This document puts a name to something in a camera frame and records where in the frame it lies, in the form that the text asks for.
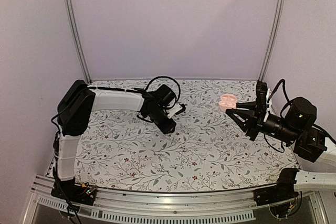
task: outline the pink wall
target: pink wall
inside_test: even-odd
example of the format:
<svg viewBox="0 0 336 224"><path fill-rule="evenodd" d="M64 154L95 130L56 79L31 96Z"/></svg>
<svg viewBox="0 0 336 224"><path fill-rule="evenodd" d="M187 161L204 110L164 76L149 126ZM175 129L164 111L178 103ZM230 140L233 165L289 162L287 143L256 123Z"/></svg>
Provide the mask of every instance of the pink wall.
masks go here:
<svg viewBox="0 0 336 224"><path fill-rule="evenodd" d="M63 0L0 3L0 223L17 224L52 157L49 120L82 74Z"/></svg>
<svg viewBox="0 0 336 224"><path fill-rule="evenodd" d="M276 0L73 0L93 79L258 78Z"/></svg>
<svg viewBox="0 0 336 224"><path fill-rule="evenodd" d="M285 0L266 81L286 80L289 98L302 96L318 108L317 124L336 137L336 0ZM279 112L281 89L274 98ZM302 162L305 169L328 167Z"/></svg>

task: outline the floral tablecloth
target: floral tablecloth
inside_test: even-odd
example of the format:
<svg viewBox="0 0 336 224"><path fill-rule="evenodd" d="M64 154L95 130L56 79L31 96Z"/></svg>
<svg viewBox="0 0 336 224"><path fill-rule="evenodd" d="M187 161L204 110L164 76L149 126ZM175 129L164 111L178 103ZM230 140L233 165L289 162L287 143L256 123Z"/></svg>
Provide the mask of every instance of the floral tablecloth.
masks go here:
<svg viewBox="0 0 336 224"><path fill-rule="evenodd" d="M97 81L94 85L144 87L148 80ZM158 80L151 89L168 84ZM221 94L255 99L253 81L179 80L186 111L174 116L172 134L127 110L91 113L75 163L77 182L140 191L214 191L274 183L285 167L297 167L291 151L272 150L262 135L252 142L218 108ZM269 138L276 148L280 142Z"/></svg>

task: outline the pink object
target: pink object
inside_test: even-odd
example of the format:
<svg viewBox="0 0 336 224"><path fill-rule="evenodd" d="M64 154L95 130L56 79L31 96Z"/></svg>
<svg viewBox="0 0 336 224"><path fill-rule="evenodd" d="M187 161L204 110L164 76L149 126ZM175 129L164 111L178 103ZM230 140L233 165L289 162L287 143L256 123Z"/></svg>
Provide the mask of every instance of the pink object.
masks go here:
<svg viewBox="0 0 336 224"><path fill-rule="evenodd" d="M237 98L233 94L223 94L220 96L219 108L225 112L227 109L235 109L237 107Z"/></svg>

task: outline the vertical metal post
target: vertical metal post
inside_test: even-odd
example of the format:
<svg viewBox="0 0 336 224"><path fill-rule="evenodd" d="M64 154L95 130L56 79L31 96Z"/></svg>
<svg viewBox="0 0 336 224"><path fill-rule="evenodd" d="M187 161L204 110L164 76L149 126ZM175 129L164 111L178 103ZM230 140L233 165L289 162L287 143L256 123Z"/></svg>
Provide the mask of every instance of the vertical metal post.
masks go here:
<svg viewBox="0 0 336 224"><path fill-rule="evenodd" d="M88 66L86 64L85 57L84 57L84 54L83 54L83 49L82 49L80 39L79 39L78 29L77 29L76 20L75 20L75 14L73 12L74 9L73 9L73 6L72 6L72 0L64 0L64 1L65 1L66 10L67 10L67 13L68 13L68 18L69 18L69 23L70 23L70 28L71 28L71 32L72 32L73 41L75 43L75 48L76 48L76 51L77 51L80 66L82 68L84 79L85 79L86 83L90 83L91 82L91 77L90 77Z"/></svg>
<svg viewBox="0 0 336 224"><path fill-rule="evenodd" d="M267 45L267 49L266 49L266 53L265 53L265 57L264 57L264 61L262 63L262 68L259 74L259 81L263 81L267 72L267 68L269 65L269 61L272 55L272 51L273 51L273 47L275 44L275 40L277 37L277 32L278 32L278 28L279 28L279 24L280 24L280 18L281 18L281 13L282 13L282 7L284 5L284 1L285 0L277 0L277 6L276 6L276 11L275 11L275 15L274 15L274 20L273 20L273 25L272 25L272 30L271 30L271 34L268 40L268 45Z"/></svg>

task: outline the robotic arm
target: robotic arm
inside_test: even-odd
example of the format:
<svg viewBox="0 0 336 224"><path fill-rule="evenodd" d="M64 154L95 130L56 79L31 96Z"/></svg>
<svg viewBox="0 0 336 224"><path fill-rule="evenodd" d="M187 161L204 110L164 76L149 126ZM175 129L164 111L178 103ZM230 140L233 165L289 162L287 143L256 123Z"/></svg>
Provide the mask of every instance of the robotic arm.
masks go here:
<svg viewBox="0 0 336 224"><path fill-rule="evenodd" d="M295 143L294 153L306 160L336 167L336 141L323 128L314 124L317 118L316 107L303 97L289 101L284 80L277 84L275 91L281 83L287 103L282 108L280 117L269 113L272 94L266 83L261 81L257 82L256 101L237 103L237 109L227 109L226 114L252 141L260 132L281 140L287 147ZM309 190L336 190L336 173L311 173L285 168L276 185L256 189L254 196L257 205L266 205L297 197L299 191Z"/></svg>
<svg viewBox="0 0 336 224"><path fill-rule="evenodd" d="M86 184L77 186L74 179L78 141L88 127L92 111L118 109L139 111L142 116L140 119L148 121L144 119L148 116L150 122L155 123L163 134L174 132L176 123L172 116L185 111L185 106L178 103L180 94L176 97L175 93L164 84L156 91L147 92L146 89L98 88L88 86L82 80L74 82L58 105L58 114L53 118L57 118L57 123L52 119L59 129L54 141L57 163L53 172L55 179L51 193L53 196L87 205L92 205L94 202L95 188Z"/></svg>

